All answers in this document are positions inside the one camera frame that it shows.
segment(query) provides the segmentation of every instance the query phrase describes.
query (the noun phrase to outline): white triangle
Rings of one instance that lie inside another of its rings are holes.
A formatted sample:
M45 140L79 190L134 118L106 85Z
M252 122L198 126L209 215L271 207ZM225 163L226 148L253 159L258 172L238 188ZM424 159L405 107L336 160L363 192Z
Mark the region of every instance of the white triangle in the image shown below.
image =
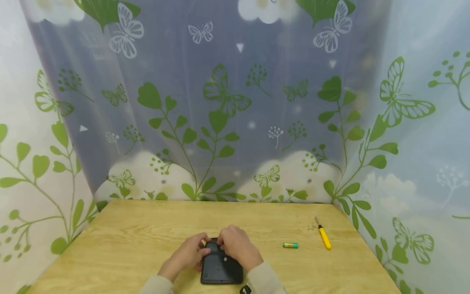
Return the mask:
M243 43L237 43L237 48L238 48L238 51L240 51L240 53L243 51Z

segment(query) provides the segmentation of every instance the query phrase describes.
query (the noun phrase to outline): beige sleeve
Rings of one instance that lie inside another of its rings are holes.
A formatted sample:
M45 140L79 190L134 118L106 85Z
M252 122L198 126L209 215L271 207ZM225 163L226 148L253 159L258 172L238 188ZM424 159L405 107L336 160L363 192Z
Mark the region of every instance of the beige sleeve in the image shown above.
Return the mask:
M139 294L173 294L173 283L161 276L151 276Z
M248 272L248 287L254 294L287 294L282 283L267 262Z

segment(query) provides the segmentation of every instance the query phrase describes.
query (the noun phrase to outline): hand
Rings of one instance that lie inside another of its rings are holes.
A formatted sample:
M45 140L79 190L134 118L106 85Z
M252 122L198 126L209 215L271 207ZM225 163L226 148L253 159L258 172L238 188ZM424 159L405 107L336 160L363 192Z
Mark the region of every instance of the hand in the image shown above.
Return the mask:
M234 225L220 231L217 245L228 256L236 259L247 272L263 263L259 250L252 244L246 232Z
M204 248L202 240L210 242L211 238L206 233L187 238L173 255L162 264L158 275L174 282L183 269L195 267L200 271L202 258L211 252L209 248Z

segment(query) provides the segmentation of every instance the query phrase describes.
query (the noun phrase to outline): green battery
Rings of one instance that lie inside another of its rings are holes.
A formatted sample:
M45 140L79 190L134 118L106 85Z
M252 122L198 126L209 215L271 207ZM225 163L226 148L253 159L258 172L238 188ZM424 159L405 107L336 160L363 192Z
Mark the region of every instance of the green battery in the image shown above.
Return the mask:
M297 248L298 248L298 244L297 244L297 243L286 243L286 242L284 242L284 243L282 244L282 247L284 247L284 248L295 248L295 249L297 249Z

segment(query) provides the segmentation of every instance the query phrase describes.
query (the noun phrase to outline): person's right hand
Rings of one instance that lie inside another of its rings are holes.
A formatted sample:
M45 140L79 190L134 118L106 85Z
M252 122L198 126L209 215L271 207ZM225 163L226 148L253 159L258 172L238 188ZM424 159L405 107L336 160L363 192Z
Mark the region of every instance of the person's right hand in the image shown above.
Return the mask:
M246 232L234 225L220 231L217 245L228 256L237 260L247 272L263 263L259 250L252 244Z

